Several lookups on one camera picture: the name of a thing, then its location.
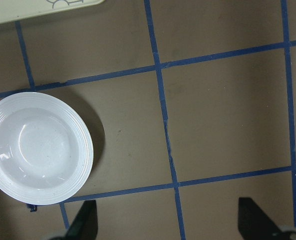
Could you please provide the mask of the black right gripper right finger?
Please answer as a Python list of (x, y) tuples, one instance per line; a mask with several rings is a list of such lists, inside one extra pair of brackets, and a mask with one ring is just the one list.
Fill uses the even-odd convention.
[(250, 197), (238, 201), (238, 231), (244, 240), (277, 240), (280, 229)]

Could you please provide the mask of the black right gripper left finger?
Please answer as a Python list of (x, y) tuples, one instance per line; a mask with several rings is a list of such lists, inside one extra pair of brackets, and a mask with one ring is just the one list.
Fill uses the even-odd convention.
[(95, 240), (98, 234), (96, 200), (86, 200), (65, 234), (66, 240)]

